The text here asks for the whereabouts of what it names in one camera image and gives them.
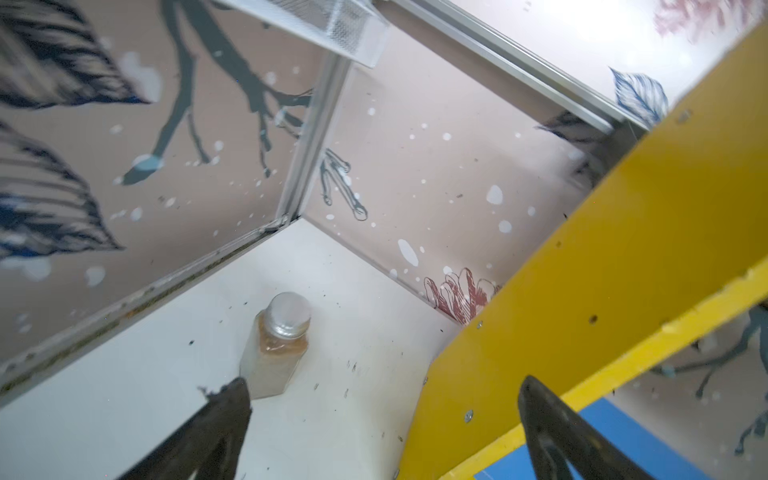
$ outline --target red flower illustration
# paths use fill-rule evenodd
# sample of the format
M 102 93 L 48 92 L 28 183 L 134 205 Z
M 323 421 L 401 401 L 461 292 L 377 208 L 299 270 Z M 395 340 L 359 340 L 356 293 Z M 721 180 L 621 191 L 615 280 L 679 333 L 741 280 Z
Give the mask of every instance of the red flower illustration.
M 467 325 L 482 307 L 502 288 L 494 283 L 480 279 L 475 284 L 472 271 L 462 268 L 459 275 L 449 273 L 440 288 L 435 281 L 424 279 L 427 300 L 437 309 L 447 313 L 459 325 Z
M 722 31 L 731 22 L 744 28 L 764 10 L 765 0 L 659 0 L 654 25 L 661 36 L 688 31 L 696 43 L 707 27 Z

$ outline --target metal frame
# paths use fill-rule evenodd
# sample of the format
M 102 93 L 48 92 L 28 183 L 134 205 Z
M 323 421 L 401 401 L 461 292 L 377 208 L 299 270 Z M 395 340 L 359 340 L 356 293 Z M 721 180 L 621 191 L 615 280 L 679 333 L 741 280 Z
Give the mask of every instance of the metal frame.
M 278 216 L 287 215 L 289 222 L 301 215 L 309 201 L 317 169 L 323 159 L 326 137 L 333 125 L 336 104 L 351 66 L 352 61 L 348 58 L 328 53 L 306 121 L 310 129 L 302 132 L 302 141 L 296 149 L 283 196 L 277 205 Z
M 277 233 L 300 215 L 350 61 L 328 53 L 291 161 L 275 220 L 166 275 L 0 364 L 0 407 L 90 352 L 214 271 Z
M 625 121 L 647 130 L 639 118 L 451 2 L 391 1 L 604 134 Z

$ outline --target metal mesh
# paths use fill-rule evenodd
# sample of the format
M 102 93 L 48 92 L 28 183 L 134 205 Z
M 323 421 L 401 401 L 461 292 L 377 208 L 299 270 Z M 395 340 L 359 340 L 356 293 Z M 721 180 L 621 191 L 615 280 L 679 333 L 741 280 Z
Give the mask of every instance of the metal mesh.
M 350 0 L 268 0 L 319 30 L 354 55 L 371 13 Z

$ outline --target blue surface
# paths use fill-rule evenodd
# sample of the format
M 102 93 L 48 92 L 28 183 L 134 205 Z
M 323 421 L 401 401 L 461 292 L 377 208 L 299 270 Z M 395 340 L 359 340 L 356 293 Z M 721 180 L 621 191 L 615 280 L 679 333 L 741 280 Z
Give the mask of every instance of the blue surface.
M 606 399 L 600 399 L 582 410 L 581 417 L 656 480 L 709 480 L 701 470 Z M 475 478 L 535 480 L 528 447 L 523 445 L 475 475 Z

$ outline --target jar lid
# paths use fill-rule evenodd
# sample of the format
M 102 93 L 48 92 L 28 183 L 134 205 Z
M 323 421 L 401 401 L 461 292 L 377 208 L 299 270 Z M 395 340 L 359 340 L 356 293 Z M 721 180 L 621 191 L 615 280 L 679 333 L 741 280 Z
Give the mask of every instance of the jar lid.
M 264 325 L 275 336 L 297 339 L 310 327 L 310 302 L 294 292 L 276 295 L 264 313 Z

